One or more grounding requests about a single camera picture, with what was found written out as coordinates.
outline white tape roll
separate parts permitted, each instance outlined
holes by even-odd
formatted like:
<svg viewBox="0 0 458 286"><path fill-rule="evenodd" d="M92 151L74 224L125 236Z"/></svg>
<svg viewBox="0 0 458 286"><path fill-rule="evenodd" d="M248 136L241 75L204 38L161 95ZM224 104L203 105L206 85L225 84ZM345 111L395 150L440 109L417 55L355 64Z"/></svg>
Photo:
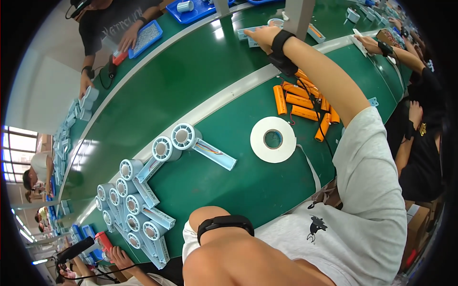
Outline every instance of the white tape roll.
<svg viewBox="0 0 458 286"><path fill-rule="evenodd" d="M280 144L271 148L267 146L267 133L275 132L280 137ZM291 157L296 149L296 137L288 122L279 117L266 117L259 120L250 135L251 148L256 156L269 163L280 163Z"/></svg>

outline black t-shirt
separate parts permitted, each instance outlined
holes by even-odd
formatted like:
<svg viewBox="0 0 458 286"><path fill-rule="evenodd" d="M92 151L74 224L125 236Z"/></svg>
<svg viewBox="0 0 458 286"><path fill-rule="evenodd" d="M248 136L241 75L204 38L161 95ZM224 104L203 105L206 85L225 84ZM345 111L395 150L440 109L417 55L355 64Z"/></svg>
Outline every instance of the black t-shirt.
<svg viewBox="0 0 458 286"><path fill-rule="evenodd" d="M422 123L425 123L426 133L421 136L420 128L415 132L409 161L401 171L399 184L404 199L427 202L442 193L441 163L435 137L442 132L445 115L443 90L430 69L424 68L419 82L410 85L409 99L418 101L423 108Z"/></svg>
<svg viewBox="0 0 458 286"><path fill-rule="evenodd" d="M102 39L110 36L118 43L124 32L150 7L163 0L113 0L103 10L88 10L80 20L79 32L84 54L94 55L102 48Z"/></svg>

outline forearm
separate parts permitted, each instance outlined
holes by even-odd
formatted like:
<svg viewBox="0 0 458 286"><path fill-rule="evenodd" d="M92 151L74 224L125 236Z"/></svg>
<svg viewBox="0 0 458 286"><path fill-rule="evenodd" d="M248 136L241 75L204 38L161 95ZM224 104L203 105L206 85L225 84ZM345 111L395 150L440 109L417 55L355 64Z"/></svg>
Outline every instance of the forearm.
<svg viewBox="0 0 458 286"><path fill-rule="evenodd" d="M405 66L407 66L409 69L421 75L421 72L425 68L425 65L419 59L418 55L415 56L412 53L406 50L397 48L397 47L392 47L392 48L393 48L393 53L390 54L391 57L397 59L398 61L403 63Z"/></svg>
<svg viewBox="0 0 458 286"><path fill-rule="evenodd" d="M130 273L134 275L135 278L143 285L143 286L161 286L157 283L153 278L149 275L144 273L140 268L134 267Z"/></svg>
<svg viewBox="0 0 458 286"><path fill-rule="evenodd" d="M291 37L285 42L283 52L307 74L339 114L345 127L361 110L370 106L351 77L308 44Z"/></svg>
<svg viewBox="0 0 458 286"><path fill-rule="evenodd" d="M396 168L398 169L398 178L401 176L402 169L404 169L404 167L407 166L413 142L413 138L411 140L406 140L404 137L401 146L399 146L398 153L396 154L396 159L394 159L394 163L396 164Z"/></svg>

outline black cable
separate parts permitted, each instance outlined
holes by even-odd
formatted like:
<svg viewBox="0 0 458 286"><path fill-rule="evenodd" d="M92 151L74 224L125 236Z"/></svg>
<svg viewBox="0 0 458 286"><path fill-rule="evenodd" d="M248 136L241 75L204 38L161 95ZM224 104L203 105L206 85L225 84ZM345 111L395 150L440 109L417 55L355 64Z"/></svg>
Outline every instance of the black cable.
<svg viewBox="0 0 458 286"><path fill-rule="evenodd" d="M68 20L68 19L71 19L71 17L70 17L70 18L67 18L68 11L70 11L71 7L72 7L72 5L70 5L70 7L68 7L67 12L65 12L65 19L67 19L67 20Z"/></svg>
<svg viewBox="0 0 458 286"><path fill-rule="evenodd" d="M320 121L320 115L318 114L318 111L316 110L316 107L315 107L315 96L313 94L310 94L310 92L308 91L308 86L306 86L298 76L296 76L296 75L294 75L294 76L295 76L295 78L297 78L298 81L300 81L300 83L302 84L303 88L307 92L307 95L309 96L310 100L312 101L313 110L315 111L316 117L318 118L318 127L319 127L319 129L321 131L321 135L323 135L324 141L326 142L327 148L329 149L329 153L331 154L331 162L332 162L332 160L334 158L334 154L333 154L333 151L331 150L331 146L329 145L329 142L326 139L326 136L324 135L323 130L321 129L321 122L323 121L324 117ZM334 164L333 164L333 167L334 167L334 178L335 178L335 177L337 177L337 169L334 166Z"/></svg>
<svg viewBox="0 0 458 286"><path fill-rule="evenodd" d="M111 84L113 83L113 78L111 78L111 81L110 81L110 84L108 85L108 87L105 87L105 86L104 86L104 83L102 82L102 75L101 75L103 69L104 69L103 67L100 69L100 72L98 73L98 77L100 78L100 84L102 85L102 87L103 87L105 90L108 90L108 89L111 87Z"/></svg>

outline hand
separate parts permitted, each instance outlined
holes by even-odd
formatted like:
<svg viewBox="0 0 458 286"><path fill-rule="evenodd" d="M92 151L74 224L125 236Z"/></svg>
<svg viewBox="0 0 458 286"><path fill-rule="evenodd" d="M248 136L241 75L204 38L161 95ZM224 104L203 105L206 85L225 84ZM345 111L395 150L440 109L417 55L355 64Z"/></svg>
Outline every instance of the hand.
<svg viewBox="0 0 458 286"><path fill-rule="evenodd" d="M388 22L393 23L399 31L401 31L402 23L400 20L393 17L388 17Z"/></svg>
<svg viewBox="0 0 458 286"><path fill-rule="evenodd" d="M273 23L270 23L269 27L256 28L255 32L250 30L244 30L243 32L255 40L266 54L271 54L273 39L280 31L279 27L275 27Z"/></svg>
<svg viewBox="0 0 458 286"><path fill-rule="evenodd" d="M372 39L369 36L366 37L361 37L358 35L354 36L358 41L360 41L366 51L370 54L382 54L382 50L378 47L378 42L374 39Z"/></svg>
<svg viewBox="0 0 458 286"><path fill-rule="evenodd" d="M130 46L132 49L135 47L135 44L137 43L138 30L140 30L141 24L143 24L143 22L137 20L137 22L127 29L119 42L118 51L123 53L126 52Z"/></svg>
<svg viewBox="0 0 458 286"><path fill-rule="evenodd" d="M92 83L91 79L87 76L86 71L83 71L81 74L81 81L80 81L80 95L79 99L82 99L83 96L86 94L86 90L88 86L94 87L94 84Z"/></svg>
<svg viewBox="0 0 458 286"><path fill-rule="evenodd" d="M120 270L135 265L129 256L127 256L125 251L121 250L119 246L115 246L110 249L110 258ZM135 266L127 269L126 271L133 275L133 273L138 269L139 268Z"/></svg>
<svg viewBox="0 0 458 286"><path fill-rule="evenodd" d="M423 108L420 106L418 101L411 101L409 108L409 120L414 123L415 130L418 129L421 119L423 117Z"/></svg>

